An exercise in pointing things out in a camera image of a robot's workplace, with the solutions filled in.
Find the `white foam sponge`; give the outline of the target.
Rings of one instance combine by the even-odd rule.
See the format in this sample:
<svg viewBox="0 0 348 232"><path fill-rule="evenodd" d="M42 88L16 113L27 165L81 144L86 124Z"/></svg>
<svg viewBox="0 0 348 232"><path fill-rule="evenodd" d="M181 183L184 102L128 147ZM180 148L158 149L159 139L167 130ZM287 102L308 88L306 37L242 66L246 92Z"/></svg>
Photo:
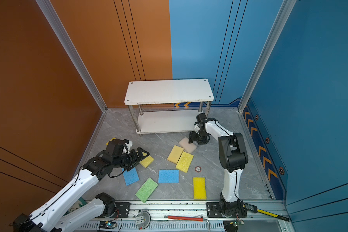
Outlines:
<svg viewBox="0 0 348 232"><path fill-rule="evenodd" d="M179 145L184 149L186 153L189 154L192 154L197 149L197 146L194 143L190 143L189 138L187 137L184 137L182 140L180 140Z"/></svg>

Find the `yellow foam sponge front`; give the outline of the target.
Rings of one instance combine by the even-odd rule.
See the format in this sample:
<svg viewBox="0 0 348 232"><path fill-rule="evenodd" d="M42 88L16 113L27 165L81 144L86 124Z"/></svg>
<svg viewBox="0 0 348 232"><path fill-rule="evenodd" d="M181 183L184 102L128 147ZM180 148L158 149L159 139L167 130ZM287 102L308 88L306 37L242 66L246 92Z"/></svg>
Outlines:
<svg viewBox="0 0 348 232"><path fill-rule="evenodd" d="M204 177L193 178L193 198L194 200L206 200L206 179Z"/></svg>

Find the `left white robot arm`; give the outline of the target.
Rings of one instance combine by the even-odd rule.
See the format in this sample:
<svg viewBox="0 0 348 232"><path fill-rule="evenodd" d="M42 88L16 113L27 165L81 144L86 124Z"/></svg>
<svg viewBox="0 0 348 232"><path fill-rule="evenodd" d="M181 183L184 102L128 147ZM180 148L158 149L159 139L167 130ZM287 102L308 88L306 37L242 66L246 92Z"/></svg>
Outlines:
<svg viewBox="0 0 348 232"><path fill-rule="evenodd" d="M29 215L21 214L12 223L15 232L73 232L93 218L119 215L115 199L107 193L98 194L79 209L67 211L105 176L112 178L116 168L128 172L136 167L150 153L141 147L132 148L132 141L113 139L105 150L89 159L64 188L43 206Z"/></svg>

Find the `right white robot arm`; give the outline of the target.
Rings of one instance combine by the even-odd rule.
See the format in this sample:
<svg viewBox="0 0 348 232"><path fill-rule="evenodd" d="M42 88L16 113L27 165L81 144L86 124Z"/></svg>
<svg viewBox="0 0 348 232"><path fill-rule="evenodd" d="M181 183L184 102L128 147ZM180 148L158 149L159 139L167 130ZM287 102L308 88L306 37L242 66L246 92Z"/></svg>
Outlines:
<svg viewBox="0 0 348 232"><path fill-rule="evenodd" d="M220 213L226 217L245 218L247 210L239 197L241 175L248 163L248 154L243 135L221 126L215 118L205 113L196 117L194 131L189 133L189 142L206 145L210 137L218 142L218 156L224 169L224 185L220 194Z"/></svg>

